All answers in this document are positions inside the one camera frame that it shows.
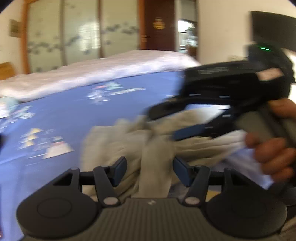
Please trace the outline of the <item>person's right hand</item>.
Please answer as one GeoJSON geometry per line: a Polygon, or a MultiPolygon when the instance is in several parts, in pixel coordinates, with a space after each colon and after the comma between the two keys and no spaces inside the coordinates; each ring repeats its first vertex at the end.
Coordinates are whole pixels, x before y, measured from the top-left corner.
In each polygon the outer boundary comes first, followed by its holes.
{"type": "MultiPolygon", "coordinates": [[[[288,98],[272,100],[270,109],[282,118],[295,119],[295,103],[288,98]]],[[[247,133],[245,144],[254,149],[253,157],[259,162],[263,174],[271,176],[275,182],[289,180],[295,175],[295,148],[288,148],[284,138],[273,138],[261,142],[253,133],[247,133]]]]}

